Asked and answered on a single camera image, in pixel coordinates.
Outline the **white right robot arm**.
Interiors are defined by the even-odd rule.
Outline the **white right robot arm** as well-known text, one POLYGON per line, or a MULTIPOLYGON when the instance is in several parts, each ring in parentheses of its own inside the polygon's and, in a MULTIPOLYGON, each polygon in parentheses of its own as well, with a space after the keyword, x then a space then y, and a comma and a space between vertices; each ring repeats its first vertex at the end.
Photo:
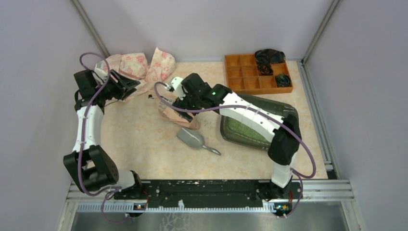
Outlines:
POLYGON ((273 161, 271 183, 265 194, 284 198, 290 191, 293 160, 300 146, 300 129, 297 117, 280 116, 257 107, 222 84, 211 87, 197 73, 186 78, 174 77, 169 82, 170 91, 177 99, 174 107, 181 114, 197 114, 200 109, 210 109, 222 116, 235 119, 255 130, 269 142, 267 149, 273 161))

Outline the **pink cat litter bag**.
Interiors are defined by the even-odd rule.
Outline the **pink cat litter bag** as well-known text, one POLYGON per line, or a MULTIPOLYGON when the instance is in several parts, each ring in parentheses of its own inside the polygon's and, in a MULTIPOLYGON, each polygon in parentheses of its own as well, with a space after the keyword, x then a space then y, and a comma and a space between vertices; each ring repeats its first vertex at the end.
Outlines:
POLYGON ((161 100, 159 100, 153 90, 149 91, 149 98, 154 99, 155 106, 158 109, 158 113, 162 120, 166 120, 177 124, 179 126, 190 128, 190 129, 199 129, 201 123, 199 122, 198 118, 191 115, 192 120, 189 121, 188 119, 183 118, 177 111, 174 111, 167 105, 165 105, 161 100))

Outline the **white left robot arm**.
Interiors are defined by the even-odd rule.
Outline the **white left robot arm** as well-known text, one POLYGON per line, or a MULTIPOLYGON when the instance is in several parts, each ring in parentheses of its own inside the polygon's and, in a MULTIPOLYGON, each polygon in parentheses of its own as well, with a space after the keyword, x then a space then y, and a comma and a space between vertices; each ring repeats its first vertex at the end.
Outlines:
POLYGON ((107 100, 125 100, 136 91, 137 80, 111 70, 106 83, 99 85, 92 70, 74 74, 78 85, 75 111, 78 117, 76 143, 63 164, 81 192, 96 196, 108 189, 125 190, 132 199, 143 196, 144 186, 138 174, 118 170, 101 145, 101 129, 107 100))

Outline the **silver metal scoop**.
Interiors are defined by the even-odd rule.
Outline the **silver metal scoop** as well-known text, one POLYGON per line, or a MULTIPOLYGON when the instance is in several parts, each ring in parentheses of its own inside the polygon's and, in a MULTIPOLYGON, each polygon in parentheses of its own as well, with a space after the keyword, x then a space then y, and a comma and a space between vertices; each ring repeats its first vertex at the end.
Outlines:
POLYGON ((181 128, 177 132, 176 137, 192 149, 195 150, 206 149, 207 151, 210 151, 214 154, 221 156, 221 152, 219 152, 215 148, 207 146, 205 144, 205 139, 203 135, 195 130, 181 128))

